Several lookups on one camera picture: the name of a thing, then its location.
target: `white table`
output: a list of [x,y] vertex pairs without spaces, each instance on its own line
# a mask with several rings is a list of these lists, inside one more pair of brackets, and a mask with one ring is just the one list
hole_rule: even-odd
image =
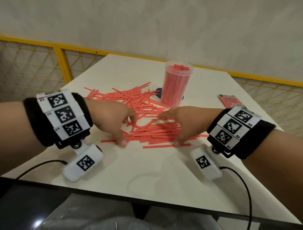
[[[108,55],[65,86],[87,96],[83,87],[112,92],[131,89],[151,81],[150,90],[162,87],[165,63],[124,56]],[[267,113],[225,72],[194,68],[181,106],[224,108],[219,94],[236,95],[248,109],[274,122]],[[143,125],[147,120],[140,120]],[[62,165],[51,163],[29,172],[22,179],[175,205],[248,215],[248,196],[240,179],[226,171],[215,182],[204,180],[189,152],[206,138],[191,141],[191,147],[142,149],[146,143],[131,141],[126,148],[116,143],[99,143],[111,139],[95,126],[87,142],[95,142],[104,152],[103,162],[76,183],[62,175]],[[6,173],[15,178],[38,163],[62,159],[70,161],[75,153],[70,147],[59,150],[51,146],[43,153]],[[235,169],[247,183],[252,196],[254,217],[300,223],[235,156],[218,156],[221,166]]]

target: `blue object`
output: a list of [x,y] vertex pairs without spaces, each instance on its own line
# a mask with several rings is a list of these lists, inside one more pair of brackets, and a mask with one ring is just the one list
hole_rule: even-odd
[[162,88],[157,88],[155,91],[159,91],[157,92],[157,97],[161,99],[161,95],[162,95]]

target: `white wall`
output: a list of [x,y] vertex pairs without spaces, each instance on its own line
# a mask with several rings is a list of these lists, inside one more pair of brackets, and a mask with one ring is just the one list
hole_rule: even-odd
[[0,34],[303,82],[303,0],[1,0]]

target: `yellow metal frame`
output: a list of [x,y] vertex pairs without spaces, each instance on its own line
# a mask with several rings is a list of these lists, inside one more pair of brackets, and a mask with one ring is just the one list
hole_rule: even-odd
[[[73,46],[73,45],[68,45],[68,44],[60,44],[60,43],[54,43],[54,42],[40,42],[40,41],[12,38],[12,37],[6,37],[6,36],[0,36],[0,40],[4,40],[4,41],[8,41],[8,42],[26,43],[26,44],[37,45],[37,46],[53,47],[66,83],[71,82],[73,77],[72,77],[72,74],[71,74],[71,71],[70,71],[70,68],[68,65],[68,61],[66,59],[66,55],[64,52],[65,49],[78,51],[78,52],[84,52],[84,53],[99,54],[99,55],[104,55],[104,56],[106,56],[108,54],[115,54],[115,55],[121,55],[121,56],[126,56],[126,57],[134,57],[134,58],[141,58],[141,59],[147,59],[147,60],[153,60],[153,61],[159,61],[159,62],[166,62],[166,60],[161,60],[161,59],[156,59],[156,58],[139,57],[139,56],[134,56],[134,55],[129,55],[129,54],[105,51],[105,50],[101,50],[101,49],[85,48],[85,47]],[[288,81],[288,80],[264,77],[264,76],[259,76],[259,75],[252,75],[252,74],[247,74],[247,73],[239,73],[239,72],[234,72],[234,71],[215,69],[215,68],[209,68],[209,67],[198,66],[198,65],[193,65],[193,66],[197,67],[197,68],[227,72],[229,75],[234,76],[234,77],[243,77],[243,78],[248,78],[248,79],[253,79],[253,80],[303,87],[302,82]]]

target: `plastic cup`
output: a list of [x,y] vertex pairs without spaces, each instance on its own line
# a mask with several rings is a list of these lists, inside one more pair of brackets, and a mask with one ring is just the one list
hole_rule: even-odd
[[[188,67],[189,70],[176,69],[174,65]],[[193,66],[186,62],[168,61],[166,63],[161,93],[163,104],[171,107],[180,105],[192,71]]]

